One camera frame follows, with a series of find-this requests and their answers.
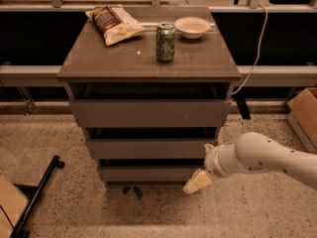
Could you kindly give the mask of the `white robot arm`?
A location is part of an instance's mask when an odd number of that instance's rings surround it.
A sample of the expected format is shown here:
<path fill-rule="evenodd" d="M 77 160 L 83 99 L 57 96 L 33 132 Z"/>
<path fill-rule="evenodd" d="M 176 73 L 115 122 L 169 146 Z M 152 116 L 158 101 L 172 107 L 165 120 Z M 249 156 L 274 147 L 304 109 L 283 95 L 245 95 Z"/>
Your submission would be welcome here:
<path fill-rule="evenodd" d="M 186 194 L 208 186 L 213 179 L 233 174 L 280 172 L 313 189 L 317 188 L 317 155 L 280 145 L 272 138 L 250 132 L 231 145 L 204 145 L 204 168 L 197 169 L 183 187 Z"/>

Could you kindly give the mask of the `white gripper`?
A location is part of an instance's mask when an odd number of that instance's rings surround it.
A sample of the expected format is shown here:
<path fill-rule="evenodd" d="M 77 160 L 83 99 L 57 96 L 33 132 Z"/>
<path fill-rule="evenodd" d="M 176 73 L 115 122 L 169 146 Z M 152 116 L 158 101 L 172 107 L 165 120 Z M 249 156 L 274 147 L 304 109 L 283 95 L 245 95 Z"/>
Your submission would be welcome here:
<path fill-rule="evenodd" d="M 186 194 L 191 194 L 197 190 L 208 186 L 213 178 L 227 178 L 239 171 L 238 159 L 235 152 L 235 145 L 219 145 L 214 147 L 205 144 L 205 170 L 197 169 L 191 179 L 183 187 Z"/>

